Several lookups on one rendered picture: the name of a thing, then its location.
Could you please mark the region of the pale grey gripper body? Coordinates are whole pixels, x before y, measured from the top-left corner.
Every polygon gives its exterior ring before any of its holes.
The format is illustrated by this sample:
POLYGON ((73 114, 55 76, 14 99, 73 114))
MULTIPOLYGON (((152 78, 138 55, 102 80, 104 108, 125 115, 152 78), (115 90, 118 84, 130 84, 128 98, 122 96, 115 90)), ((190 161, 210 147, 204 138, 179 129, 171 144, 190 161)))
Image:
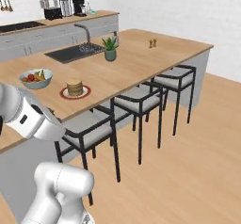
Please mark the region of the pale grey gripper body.
POLYGON ((65 127, 54 115, 44 115, 35 124, 28 138, 35 137, 46 141, 59 141, 65 135, 65 132, 65 127))

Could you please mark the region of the tan pancake stack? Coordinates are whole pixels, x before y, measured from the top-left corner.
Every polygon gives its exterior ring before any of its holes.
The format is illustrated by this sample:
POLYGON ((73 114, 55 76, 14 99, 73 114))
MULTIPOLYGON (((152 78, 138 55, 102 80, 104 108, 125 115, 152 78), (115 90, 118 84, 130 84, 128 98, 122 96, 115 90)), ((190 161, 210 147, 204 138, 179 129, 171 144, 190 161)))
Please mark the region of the tan pancake stack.
POLYGON ((66 84, 67 90, 71 96, 80 96, 83 94, 83 84, 80 79, 69 79, 66 84))

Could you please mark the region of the red rimmed plate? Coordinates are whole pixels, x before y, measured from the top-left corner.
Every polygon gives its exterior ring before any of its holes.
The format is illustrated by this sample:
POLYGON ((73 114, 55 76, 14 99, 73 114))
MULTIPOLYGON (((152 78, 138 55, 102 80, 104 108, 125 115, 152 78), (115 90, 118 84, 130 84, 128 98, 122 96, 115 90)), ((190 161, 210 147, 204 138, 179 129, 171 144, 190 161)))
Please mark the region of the red rimmed plate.
POLYGON ((83 86, 83 93, 81 95, 77 95, 77 96, 72 96, 69 94, 69 91, 67 88, 63 88, 60 92, 59 95, 66 100, 78 100, 78 99, 82 99, 85 98, 87 96, 89 96, 91 93, 91 88, 88 86, 83 86))

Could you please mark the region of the black stool grey seat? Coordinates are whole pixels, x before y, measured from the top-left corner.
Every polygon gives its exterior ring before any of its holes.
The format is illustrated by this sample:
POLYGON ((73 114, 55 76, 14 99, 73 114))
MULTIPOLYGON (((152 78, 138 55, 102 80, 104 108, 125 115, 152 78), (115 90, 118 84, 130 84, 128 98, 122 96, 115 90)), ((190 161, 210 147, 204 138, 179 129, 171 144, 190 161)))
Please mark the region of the black stool grey seat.
POLYGON ((173 91, 177 94, 175 116, 174 116, 174 122, 173 122, 173 132, 172 132, 174 136, 176 135, 176 129, 177 129, 181 93, 187 88, 190 88, 189 106, 188 106, 188 113, 187 113, 187 121, 190 121, 194 88, 195 88, 195 82, 196 82, 196 72, 197 70, 193 66, 178 65, 166 71, 165 73, 160 73, 156 75, 151 79, 153 83, 166 89, 163 110, 166 110, 169 92, 173 91))
POLYGON ((159 108, 158 128, 157 128, 157 148, 161 147, 162 135, 162 111, 163 111, 163 95, 162 87, 146 83, 148 89, 134 87, 123 92, 114 98, 114 105, 126 114, 117 119, 121 121, 128 115, 133 116, 132 130, 135 131, 138 126, 138 163, 142 162, 142 127, 143 121, 149 120, 150 113, 156 108, 159 108))
POLYGON ((114 108, 98 105, 95 109, 104 113, 105 118, 101 119, 93 111, 88 110, 82 115, 75 117, 78 126, 74 131, 69 129, 68 124, 65 124, 66 134, 62 137, 62 140, 69 147, 61 150, 60 143, 58 141, 55 142, 57 160, 62 163, 63 156, 73 150, 77 150, 81 154, 84 169, 88 169, 87 152, 92 151, 92 157, 95 158, 96 147, 110 139, 110 146, 114 149, 116 176, 119 183, 121 181, 121 169, 114 108))

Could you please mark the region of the pale blue fruit bowl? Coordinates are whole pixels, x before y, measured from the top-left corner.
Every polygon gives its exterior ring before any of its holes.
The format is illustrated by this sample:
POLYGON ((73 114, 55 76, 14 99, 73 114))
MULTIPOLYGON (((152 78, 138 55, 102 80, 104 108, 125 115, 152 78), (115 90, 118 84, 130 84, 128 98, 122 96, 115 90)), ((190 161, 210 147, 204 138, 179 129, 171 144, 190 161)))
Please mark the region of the pale blue fruit bowl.
POLYGON ((22 73, 19 76, 19 80, 21 81, 21 83, 29 89, 41 89, 41 88, 46 88, 53 77, 53 73, 48 70, 48 69, 34 69, 34 70, 30 70, 27 72, 22 73), (29 81, 27 76, 31 73, 34 75, 35 72, 40 72, 41 70, 44 70, 44 75, 45 75, 45 80, 44 81, 38 81, 38 80, 34 80, 34 81, 29 81))

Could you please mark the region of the yellow banana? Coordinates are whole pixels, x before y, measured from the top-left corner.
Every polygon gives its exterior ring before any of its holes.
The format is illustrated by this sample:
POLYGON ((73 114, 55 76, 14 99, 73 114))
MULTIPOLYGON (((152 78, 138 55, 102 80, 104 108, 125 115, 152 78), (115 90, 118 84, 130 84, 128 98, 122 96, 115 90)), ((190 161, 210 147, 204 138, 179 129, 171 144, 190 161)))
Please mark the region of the yellow banana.
POLYGON ((45 80, 44 70, 41 70, 40 72, 35 72, 34 79, 38 81, 44 81, 45 80))

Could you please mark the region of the dark sink basin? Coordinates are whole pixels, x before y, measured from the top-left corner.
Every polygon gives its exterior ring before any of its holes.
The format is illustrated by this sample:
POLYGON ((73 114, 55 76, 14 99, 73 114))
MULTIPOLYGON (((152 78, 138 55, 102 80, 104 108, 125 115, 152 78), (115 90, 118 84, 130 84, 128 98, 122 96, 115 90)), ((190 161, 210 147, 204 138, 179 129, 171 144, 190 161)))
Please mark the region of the dark sink basin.
POLYGON ((82 43, 65 49, 47 53, 46 56, 62 63, 67 64, 75 60, 93 56, 104 51, 104 47, 95 43, 82 43))

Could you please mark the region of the grey cupboard run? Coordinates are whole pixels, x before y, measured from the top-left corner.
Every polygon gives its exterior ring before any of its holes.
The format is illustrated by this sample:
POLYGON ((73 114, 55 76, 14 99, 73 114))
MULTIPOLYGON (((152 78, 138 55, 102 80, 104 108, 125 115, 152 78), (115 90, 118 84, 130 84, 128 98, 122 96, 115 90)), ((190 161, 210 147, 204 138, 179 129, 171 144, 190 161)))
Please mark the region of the grey cupboard run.
POLYGON ((86 41, 86 30, 74 24, 84 25, 92 38, 101 37, 119 31, 119 13, 98 10, 95 15, 43 21, 35 29, 0 34, 0 62, 86 41))

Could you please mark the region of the green potted plant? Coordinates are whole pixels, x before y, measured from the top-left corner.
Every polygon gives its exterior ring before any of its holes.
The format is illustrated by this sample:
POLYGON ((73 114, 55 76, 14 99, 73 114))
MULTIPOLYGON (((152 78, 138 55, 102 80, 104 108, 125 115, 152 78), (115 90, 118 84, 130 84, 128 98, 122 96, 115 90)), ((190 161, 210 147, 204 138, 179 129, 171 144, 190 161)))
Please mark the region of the green potted plant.
POLYGON ((104 57, 107 61, 114 61, 117 58, 117 48, 114 38, 103 39, 104 57))

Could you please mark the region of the grey sink tap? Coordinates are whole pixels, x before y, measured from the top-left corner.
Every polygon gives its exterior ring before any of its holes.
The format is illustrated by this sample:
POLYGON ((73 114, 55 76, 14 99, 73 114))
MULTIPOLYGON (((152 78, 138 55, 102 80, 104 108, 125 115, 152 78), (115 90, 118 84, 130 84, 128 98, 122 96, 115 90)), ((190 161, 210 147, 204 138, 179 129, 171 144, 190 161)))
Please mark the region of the grey sink tap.
POLYGON ((79 29, 78 31, 75 32, 77 35, 79 35, 79 34, 83 35, 82 31, 83 30, 85 31, 86 38, 87 38, 87 47, 90 48, 90 33, 89 33, 88 28, 83 24, 74 24, 74 26, 79 29))

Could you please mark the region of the black hob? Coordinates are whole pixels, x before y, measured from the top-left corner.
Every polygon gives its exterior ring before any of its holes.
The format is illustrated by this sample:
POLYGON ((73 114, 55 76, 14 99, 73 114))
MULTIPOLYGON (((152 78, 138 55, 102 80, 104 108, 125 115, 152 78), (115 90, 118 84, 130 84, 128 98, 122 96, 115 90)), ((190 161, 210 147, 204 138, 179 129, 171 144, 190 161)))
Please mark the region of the black hob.
POLYGON ((0 26, 0 33, 8 33, 11 31, 33 28, 38 26, 42 26, 42 23, 30 21, 30 22, 23 22, 18 24, 7 24, 7 25, 0 26))

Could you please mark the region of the black coffee machine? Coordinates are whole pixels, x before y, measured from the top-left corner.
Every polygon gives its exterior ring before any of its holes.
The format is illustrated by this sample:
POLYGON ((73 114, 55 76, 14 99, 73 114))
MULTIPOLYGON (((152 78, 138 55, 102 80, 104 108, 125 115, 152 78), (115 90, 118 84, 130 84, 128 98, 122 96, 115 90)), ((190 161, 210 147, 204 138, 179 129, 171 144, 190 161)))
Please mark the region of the black coffee machine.
POLYGON ((86 16, 86 6, 85 0, 72 0, 73 14, 75 16, 85 17, 86 16))

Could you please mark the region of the hanging kitchen tools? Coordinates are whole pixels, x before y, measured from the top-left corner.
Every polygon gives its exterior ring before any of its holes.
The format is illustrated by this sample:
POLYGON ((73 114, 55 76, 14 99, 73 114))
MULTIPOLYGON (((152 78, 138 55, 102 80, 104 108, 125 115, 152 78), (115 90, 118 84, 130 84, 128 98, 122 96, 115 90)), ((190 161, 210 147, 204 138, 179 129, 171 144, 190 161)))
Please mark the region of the hanging kitchen tools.
POLYGON ((0 10, 12 12, 13 8, 12 8, 12 5, 10 3, 10 0, 0 0, 0 10))

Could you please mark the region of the grey kitchen island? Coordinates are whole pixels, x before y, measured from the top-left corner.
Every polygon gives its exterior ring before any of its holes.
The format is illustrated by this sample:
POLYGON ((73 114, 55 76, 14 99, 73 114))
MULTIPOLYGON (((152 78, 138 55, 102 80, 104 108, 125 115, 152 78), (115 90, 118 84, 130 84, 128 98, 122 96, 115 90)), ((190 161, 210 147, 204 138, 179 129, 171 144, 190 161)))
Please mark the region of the grey kitchen island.
MULTIPOLYGON (((140 29, 119 33, 117 59, 107 62, 102 54, 62 64, 44 53, 16 58, 0 63, 0 81, 18 86, 20 73, 47 68, 53 79, 47 88, 36 90, 39 100, 54 108, 56 115, 71 121, 95 105, 123 93, 181 63, 197 68, 193 103, 200 99, 201 85, 206 71, 211 44, 180 39, 140 29), (149 48, 149 40, 156 39, 156 47, 149 48), (89 96, 78 100, 63 99, 59 92, 69 79, 82 81, 91 88, 89 96)), ((0 192, 18 220, 24 217, 34 197, 33 172, 38 163, 50 159, 52 142, 25 140, 5 126, 0 136, 0 192)))

